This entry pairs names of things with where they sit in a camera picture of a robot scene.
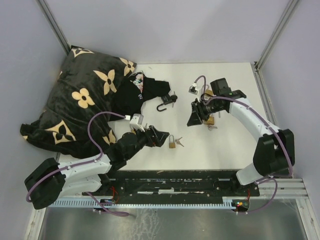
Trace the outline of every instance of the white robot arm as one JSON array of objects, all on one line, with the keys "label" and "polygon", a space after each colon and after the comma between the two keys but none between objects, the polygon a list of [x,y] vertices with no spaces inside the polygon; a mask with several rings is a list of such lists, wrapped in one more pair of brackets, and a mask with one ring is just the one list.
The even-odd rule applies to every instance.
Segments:
[{"label": "white robot arm", "polygon": [[42,209],[64,196],[109,189],[110,180],[106,173],[125,166],[144,146],[161,147],[169,136],[168,132],[158,131],[152,125],[143,128],[142,120],[142,115],[133,115],[130,126],[135,133],[125,133],[101,157],[97,155],[62,163],[54,158],[43,161],[24,181],[28,190],[27,201],[32,202],[35,209]]},{"label": "white robot arm", "polygon": [[210,114],[227,111],[237,118],[252,134],[257,142],[253,163],[236,173],[239,186],[245,186],[274,173],[290,169],[295,163],[294,135],[289,130],[281,130],[261,117],[240,90],[231,91],[225,78],[210,83],[215,96],[208,101],[197,98],[191,103],[192,113],[187,126],[200,125]]}]

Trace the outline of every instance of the tan flower print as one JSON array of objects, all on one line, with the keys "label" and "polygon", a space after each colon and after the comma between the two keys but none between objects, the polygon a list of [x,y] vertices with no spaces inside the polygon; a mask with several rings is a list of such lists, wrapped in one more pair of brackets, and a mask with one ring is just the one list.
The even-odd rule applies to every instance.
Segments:
[{"label": "tan flower print", "polygon": [[108,75],[106,75],[105,73],[101,72],[101,71],[94,71],[95,74],[98,75],[99,78],[101,78],[103,81],[105,81],[105,84],[103,86],[103,93],[104,95],[107,95],[109,93],[110,90],[112,90],[112,92],[116,92],[117,89],[114,85],[114,79],[115,79],[115,70],[112,69],[108,72]]},{"label": "tan flower print", "polygon": [[121,57],[119,57],[119,58],[124,64],[126,64],[126,66],[124,68],[124,76],[126,76],[128,73],[130,73],[130,71],[133,72],[135,70],[134,63],[132,61],[125,60]]},{"label": "tan flower print", "polygon": [[58,123],[57,125],[50,127],[48,129],[45,129],[45,130],[52,132],[52,135],[54,138],[54,144],[56,144],[56,145],[59,143],[67,143],[67,142],[71,142],[71,141],[76,140],[76,137],[73,135],[73,133],[70,131],[70,129],[66,125],[65,121],[63,121],[63,120],[61,120],[61,122]]},{"label": "tan flower print", "polygon": [[79,92],[74,91],[72,97],[74,100],[78,100],[79,106],[83,109],[86,109],[89,105],[95,105],[95,102],[89,96],[89,91],[86,88],[81,88]]},{"label": "tan flower print", "polygon": [[78,48],[72,48],[71,51],[74,54],[74,58],[76,58],[80,54],[94,54],[94,52],[88,50],[88,49],[83,49],[81,47]]},{"label": "tan flower print", "polygon": [[107,137],[107,136],[103,136],[103,137],[102,137],[103,140],[104,140],[108,145],[110,145],[110,144],[115,144],[115,143],[116,143],[116,137],[115,137],[115,135],[113,134],[112,129],[110,130],[108,137]]}]

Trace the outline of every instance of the gray wall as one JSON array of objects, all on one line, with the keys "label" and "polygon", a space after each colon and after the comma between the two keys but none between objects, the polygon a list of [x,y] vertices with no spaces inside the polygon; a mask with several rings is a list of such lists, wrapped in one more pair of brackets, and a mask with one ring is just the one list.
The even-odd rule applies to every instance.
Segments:
[{"label": "gray wall", "polygon": [[289,0],[47,0],[70,44],[138,63],[254,62]]},{"label": "gray wall", "polygon": [[295,134],[295,175],[302,177],[320,221],[320,1],[303,0],[262,75],[275,116]]},{"label": "gray wall", "polygon": [[35,121],[65,53],[35,0],[0,3],[0,239],[23,239],[32,204],[24,179],[55,155],[28,144],[21,123]]}]

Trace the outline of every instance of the key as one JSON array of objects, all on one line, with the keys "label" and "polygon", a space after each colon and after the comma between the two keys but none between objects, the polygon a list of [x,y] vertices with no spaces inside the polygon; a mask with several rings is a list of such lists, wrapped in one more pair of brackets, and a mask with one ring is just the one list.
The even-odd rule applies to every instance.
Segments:
[{"label": "key", "polygon": [[182,147],[185,147],[185,146],[180,142],[180,139],[182,139],[182,137],[180,137],[180,138],[178,138],[178,139],[174,140],[174,141],[175,141],[175,143],[176,143],[176,144],[178,144],[178,145],[181,145]]},{"label": "key", "polygon": [[208,125],[208,129],[211,131],[213,129],[217,129],[218,127],[214,126],[214,125]]}]

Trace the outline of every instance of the black t-shirt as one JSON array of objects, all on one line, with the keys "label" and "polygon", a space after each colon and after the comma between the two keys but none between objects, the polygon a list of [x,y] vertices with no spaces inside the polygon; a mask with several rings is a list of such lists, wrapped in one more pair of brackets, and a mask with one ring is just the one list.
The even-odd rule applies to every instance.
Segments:
[{"label": "black t-shirt", "polygon": [[[147,100],[162,97],[170,92],[167,81],[156,81],[143,72],[133,74],[121,84],[112,100],[112,111],[121,115],[141,114],[141,107]],[[110,121],[122,119],[111,115]]]}]

